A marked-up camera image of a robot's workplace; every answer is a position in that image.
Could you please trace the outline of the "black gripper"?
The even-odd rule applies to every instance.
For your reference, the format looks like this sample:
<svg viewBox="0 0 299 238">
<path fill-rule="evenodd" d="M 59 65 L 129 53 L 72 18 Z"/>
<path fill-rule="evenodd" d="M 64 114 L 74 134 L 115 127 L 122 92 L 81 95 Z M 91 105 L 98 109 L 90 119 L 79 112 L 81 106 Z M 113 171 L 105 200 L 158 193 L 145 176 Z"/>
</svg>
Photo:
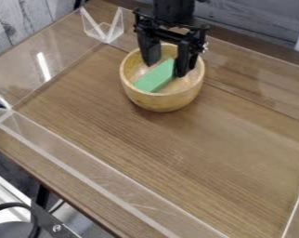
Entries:
<svg viewBox="0 0 299 238">
<path fill-rule="evenodd" d="M 133 10 L 134 32 L 142 61 L 151 66 L 161 58 L 161 41 L 177 45 L 174 76 L 183 77 L 205 50 L 209 25 L 194 16 L 195 0 L 151 0 Z"/>
</svg>

